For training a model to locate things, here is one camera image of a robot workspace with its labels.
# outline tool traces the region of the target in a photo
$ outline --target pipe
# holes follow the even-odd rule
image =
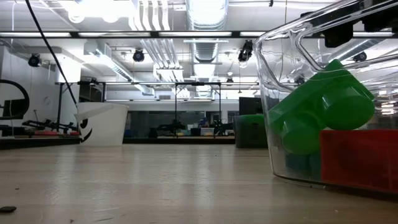
[[[152,30],[152,27],[149,24],[149,2],[148,0],[142,0],[142,23],[145,27],[146,30]],[[164,54],[162,52],[162,49],[159,46],[159,43],[157,40],[150,40],[150,45],[149,47],[152,47],[153,53],[155,53],[155,57],[159,59],[160,63],[163,65],[163,67],[168,67],[169,64],[167,63],[166,58],[164,57]]]
[[[129,21],[129,25],[130,28],[132,30],[144,30],[142,24],[141,24],[141,18],[140,18],[140,7],[139,7],[139,1],[138,0],[131,0],[132,5],[133,5],[133,9],[134,9],[134,20],[133,21]],[[154,61],[157,66],[159,66],[159,68],[163,67],[163,64],[160,62],[160,58],[158,58],[155,55],[154,49],[151,47],[152,43],[149,42],[149,40],[144,40],[141,39],[141,44],[142,46],[147,50],[150,58],[152,59],[152,61]]]
[[[152,52],[152,50],[148,47],[146,41],[144,39],[141,40],[141,44],[142,46],[147,50],[148,55],[150,56],[150,58],[152,59],[152,61],[154,61],[154,63],[157,64],[157,66],[159,68],[162,68],[162,65],[160,64],[160,62],[157,60],[157,58],[155,58],[154,53]]]
[[[152,24],[155,27],[155,30],[162,30],[162,28],[160,27],[159,24],[159,4],[157,2],[157,0],[151,0],[152,1]],[[169,46],[167,45],[166,41],[164,39],[160,40],[160,43],[162,44],[163,48],[166,51],[167,57],[169,58],[170,61],[170,67],[175,67],[174,61],[173,61],[173,57],[170,53],[169,50]]]
[[[228,11],[228,0],[186,0],[186,6],[190,30],[224,29]],[[219,45],[197,43],[192,45],[192,49],[195,60],[198,62],[212,62],[218,56]]]
[[[167,0],[162,0],[162,25],[165,30],[170,30],[169,26],[169,5]],[[170,60],[173,61],[175,67],[180,68],[180,63],[178,62],[177,53],[174,48],[173,39],[167,39],[168,48],[170,49],[170,54],[172,58]]]

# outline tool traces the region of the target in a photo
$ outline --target black cable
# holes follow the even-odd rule
[[[60,73],[61,73],[63,79],[65,80],[65,84],[67,84],[67,87],[68,87],[70,96],[72,97],[72,100],[73,100],[73,102],[74,102],[74,104],[75,104],[75,106],[76,106],[77,102],[76,102],[75,96],[73,96],[72,89],[70,88],[70,85],[69,85],[69,83],[68,83],[67,78],[65,77],[65,74],[63,73],[63,70],[62,70],[62,68],[61,68],[61,64],[60,64],[60,62],[58,61],[57,56],[55,56],[55,53],[54,53],[54,51],[52,50],[52,48],[51,48],[49,42],[47,41],[47,38],[45,38],[44,33],[43,33],[43,30],[42,30],[42,28],[40,27],[39,22],[37,21],[37,18],[36,18],[36,16],[35,16],[35,13],[33,12],[33,9],[32,9],[32,6],[30,5],[29,0],[25,0],[25,2],[26,2],[26,6],[27,6],[28,9],[29,9],[30,14],[32,15],[33,21],[35,22],[36,27],[37,27],[37,29],[38,29],[39,32],[40,32],[40,35],[42,36],[42,38],[43,38],[43,40],[44,40],[44,42],[45,42],[47,48],[49,49],[49,51],[50,51],[52,57],[54,58],[55,63],[57,64],[57,67],[58,67],[58,69],[60,70]]]

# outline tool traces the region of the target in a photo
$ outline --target green toy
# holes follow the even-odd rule
[[[333,60],[268,112],[270,127],[287,152],[313,154],[319,151],[322,129],[356,129],[372,118],[374,96],[342,68]]]

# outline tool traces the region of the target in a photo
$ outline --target table surface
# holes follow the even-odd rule
[[[286,183],[233,145],[0,151],[0,223],[398,223],[398,203]]]

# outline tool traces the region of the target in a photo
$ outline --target ceiling pipe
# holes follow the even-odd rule
[[[142,0],[142,23],[146,30],[152,30],[152,27],[149,24],[149,2],[148,0]],[[157,40],[150,40],[153,48],[154,53],[156,52],[155,56],[159,58],[160,63],[163,65],[164,68],[169,67],[166,58],[164,57],[162,48],[160,48],[159,43]]]
[[[157,0],[151,0],[151,1],[152,1],[152,8],[153,8],[152,24],[154,25],[155,30],[162,30],[162,28],[160,27],[160,24],[159,24],[159,4],[158,4]],[[175,68],[173,57],[170,53],[169,46],[167,45],[167,42],[164,39],[162,39],[162,40],[160,40],[160,43],[162,44],[164,50],[166,51],[167,57],[169,58],[170,67]]]
[[[133,14],[134,17],[131,18],[133,21],[129,21],[129,26],[132,30],[144,30],[141,24],[141,14],[140,14],[140,5],[139,0],[131,0],[133,6]],[[163,67],[163,64],[160,62],[160,58],[155,55],[154,49],[151,49],[152,43],[149,40],[141,39],[142,46],[147,50],[149,56],[152,61],[156,63],[159,68]]]
[[[169,26],[169,5],[167,0],[162,0],[162,25],[164,30],[170,30]],[[174,48],[173,39],[167,39],[166,41],[168,45],[168,49],[170,49],[170,54],[172,58],[170,60],[173,61],[176,68],[180,68],[180,63],[178,61],[177,53]]]
[[[187,24],[190,30],[223,30],[228,12],[228,0],[185,0],[187,7]],[[193,62],[207,63],[193,65],[195,76],[201,82],[209,82],[215,73],[215,65],[209,63],[216,60],[219,44],[195,43],[192,44]],[[199,93],[200,97],[209,97],[210,94]]]

